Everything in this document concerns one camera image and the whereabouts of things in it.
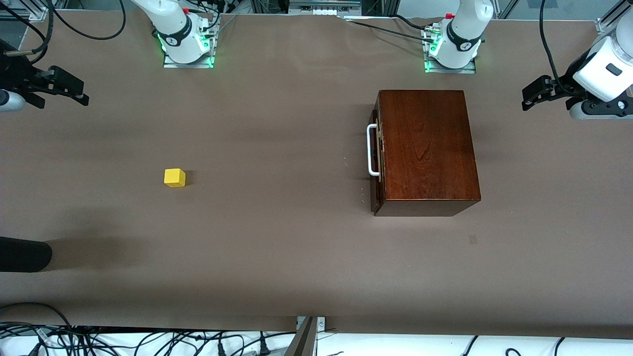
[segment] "wood grain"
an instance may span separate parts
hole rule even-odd
[[[387,200],[480,200],[463,91],[380,91]]]

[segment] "wooden box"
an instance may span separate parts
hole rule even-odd
[[[463,91],[380,91],[367,144],[376,216],[453,216],[481,200]]]

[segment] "black cable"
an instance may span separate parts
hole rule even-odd
[[[202,345],[196,350],[196,352],[194,353],[193,356],[198,356],[202,350],[204,349],[204,347],[206,346],[206,344],[208,344],[209,342],[211,342],[211,340],[216,340],[220,335],[222,334],[222,332],[217,333],[216,335],[213,335],[211,338],[207,339],[206,335],[200,337],[200,336],[190,336],[190,338],[194,338],[196,340],[204,340],[204,342],[202,343]]]
[[[220,21],[220,13],[216,13],[215,15],[213,15],[214,19],[213,19],[213,23],[207,27],[203,27],[202,31],[206,31],[208,29],[212,29],[215,25],[218,24],[218,21]]]
[[[55,8],[53,8],[53,13],[60,19],[60,21],[66,25],[66,27],[68,27],[69,29],[73,30],[75,33],[80,34],[84,37],[90,38],[90,39],[95,39],[95,40],[99,40],[99,41],[105,41],[108,39],[113,39],[116,36],[120,35],[121,32],[123,32],[123,29],[125,28],[125,22],[127,21],[127,16],[125,14],[125,7],[123,6],[123,0],[119,0],[119,4],[121,4],[121,12],[123,12],[123,22],[121,23],[121,28],[116,31],[115,34],[110,35],[110,36],[106,36],[106,37],[96,37],[93,35],[89,35],[89,34],[85,34],[83,32],[81,32],[80,30],[77,30],[75,27],[73,27],[72,25],[70,25],[66,20],[64,20],[63,17],[61,17],[60,13],[57,12],[57,10],[55,10]]]
[[[11,16],[15,17],[18,21],[24,23],[26,26],[28,26],[31,30],[33,30],[42,39],[42,44],[40,45],[40,47],[43,47],[43,49],[41,49],[40,51],[36,51],[35,49],[31,50],[31,52],[33,52],[33,54],[40,52],[40,54],[34,60],[31,61],[31,64],[37,63],[39,60],[42,59],[42,57],[44,57],[46,55],[46,51],[48,51],[48,44],[51,41],[51,36],[53,35],[52,18],[49,17],[49,19],[48,19],[48,28],[46,30],[46,36],[44,36],[44,34],[37,27],[33,26],[30,22],[28,22],[25,19],[23,19],[22,16],[18,15],[17,13],[15,13],[15,11],[11,10],[11,8],[6,6],[2,2],[0,2],[0,9],[5,10]]]
[[[264,338],[264,339],[267,339],[267,338],[274,338],[275,336],[290,335],[290,334],[296,334],[296,333],[295,333],[295,332],[292,332],[292,331],[291,331],[291,332],[288,332],[288,333],[277,333],[277,334],[266,335],[266,336],[264,336],[263,338]],[[231,353],[231,355],[230,355],[230,356],[235,356],[235,355],[237,355],[237,353],[238,353],[238,352],[244,353],[244,350],[245,350],[247,347],[251,346],[252,344],[255,344],[255,343],[260,342],[260,339],[262,339],[262,338],[259,338],[259,339],[255,340],[255,341],[251,341],[251,342],[249,342],[248,344],[246,344],[246,345],[242,346],[242,348],[238,349],[238,350],[237,350],[237,351],[235,351],[234,353]]]
[[[574,93],[569,91],[569,89],[567,89],[563,85],[563,83],[560,82],[560,78],[558,77],[558,72],[556,71],[556,65],[554,64],[554,58],[552,58],[552,52],[549,50],[548,42],[545,39],[545,30],[543,29],[543,13],[544,13],[544,10],[545,10],[545,2],[546,1],[547,0],[542,0],[542,2],[541,2],[541,11],[539,12],[539,31],[541,32],[541,42],[543,42],[543,48],[545,49],[545,53],[548,56],[549,66],[552,69],[552,74],[554,75],[554,79],[556,80],[556,83],[558,84],[558,86],[561,89],[563,89],[565,94],[567,94],[569,96],[576,96]]]
[[[22,333],[24,329],[28,329],[28,330],[32,331],[33,333],[35,333],[35,335],[37,335],[37,340],[38,340],[37,341],[37,345],[35,347],[39,351],[40,346],[44,346],[44,349],[46,351],[46,356],[49,356],[49,352],[48,352],[48,349],[46,348],[46,344],[44,342],[44,339],[42,339],[40,337],[39,333],[37,333],[37,328],[35,326],[28,325],[28,324],[22,324],[22,323],[18,324],[17,326],[21,328],[21,331],[19,331],[19,333]]]
[[[389,15],[388,17],[399,18],[400,20],[404,21],[404,23],[406,23],[407,25],[413,27],[414,29],[417,29],[417,30],[423,30],[424,29],[424,26],[418,26],[415,23],[409,21],[405,17],[400,16],[398,14]]]
[[[268,345],[266,345],[266,338],[264,338],[264,332],[260,331],[260,356],[270,355]]]
[[[556,342],[556,346],[554,346],[554,356],[558,356],[558,347],[560,346],[560,344],[563,342],[564,339],[565,338],[560,338]]]
[[[369,27],[371,29],[377,29],[377,30],[381,30],[384,32],[389,32],[390,34],[396,34],[396,35],[400,35],[403,37],[409,37],[412,39],[416,39],[418,41],[423,41],[423,42],[433,42],[432,39],[426,39],[426,38],[422,38],[422,37],[417,37],[417,36],[413,36],[413,35],[408,35],[408,34],[403,34],[402,32],[396,32],[396,31],[392,31],[392,30],[387,30],[387,29],[383,29],[382,27],[378,27],[378,26],[374,26],[374,25],[369,25],[367,23],[362,23],[362,22],[356,22],[356,21],[349,21],[351,23],[355,23],[357,25],[361,25],[361,26],[365,26],[365,27]]]
[[[475,343],[475,340],[479,337],[479,335],[475,335],[473,336],[472,339],[470,339],[470,342],[468,343],[468,348],[466,348],[466,352],[464,352],[462,354],[462,356],[468,356],[468,354],[470,353],[470,349],[473,347],[473,344]]]
[[[203,10],[206,11],[206,13],[209,13],[210,11],[213,11],[215,13],[220,13],[218,10],[214,9],[214,8],[208,8],[205,5],[202,4],[202,1],[198,1],[197,3],[193,2],[192,0],[185,0],[187,1],[189,4],[192,4],[194,6],[197,6],[198,8],[202,8]]]
[[[517,356],[521,356],[521,353],[512,347],[506,349],[506,356],[510,356],[510,352],[514,352]]]
[[[147,336],[145,336],[143,339],[141,339],[141,341],[139,342],[138,345],[136,345],[136,347],[134,348],[134,356],[137,356],[137,354],[139,353],[139,349],[141,348],[141,346],[146,345],[143,344],[143,341],[145,341],[148,337],[150,337],[152,334],[149,334]],[[152,341],[156,341],[159,338],[162,338],[164,335],[167,335],[167,333],[162,334],[161,336],[159,336],[158,338],[153,339]]]
[[[6,309],[6,308],[10,308],[10,307],[24,306],[24,305],[35,305],[37,307],[44,307],[44,308],[52,310],[53,312],[55,312],[55,314],[57,314],[61,318],[61,320],[64,321],[64,324],[66,325],[68,330],[71,330],[72,326],[68,322],[68,319],[66,319],[66,316],[62,312],[57,310],[55,307],[52,307],[52,306],[50,306],[50,305],[48,305],[46,303],[40,303],[40,302],[17,302],[17,303],[11,303],[11,304],[7,304],[7,305],[3,305],[2,307],[0,307],[0,310]]]

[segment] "white handle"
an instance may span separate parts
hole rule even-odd
[[[378,129],[378,124],[369,124],[367,125],[367,170],[370,175],[374,177],[378,177],[380,172],[375,172],[372,169],[372,137],[369,134],[371,129]]]

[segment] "table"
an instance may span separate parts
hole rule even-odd
[[[94,35],[120,23],[66,17]],[[58,254],[0,275],[2,302],[49,302],[72,324],[292,329],[311,314],[350,332],[632,335],[633,124],[575,121],[563,101],[521,111],[549,73],[537,22],[491,22],[476,75],[424,73],[415,41],[333,16],[238,16],[209,70],[162,69],[150,31],[140,11],[112,41],[56,24],[38,67],[83,79],[90,105],[3,115],[0,234]],[[596,36],[546,31],[559,71]],[[480,203],[372,215],[380,89],[464,90]],[[173,167],[189,186],[162,183]]]

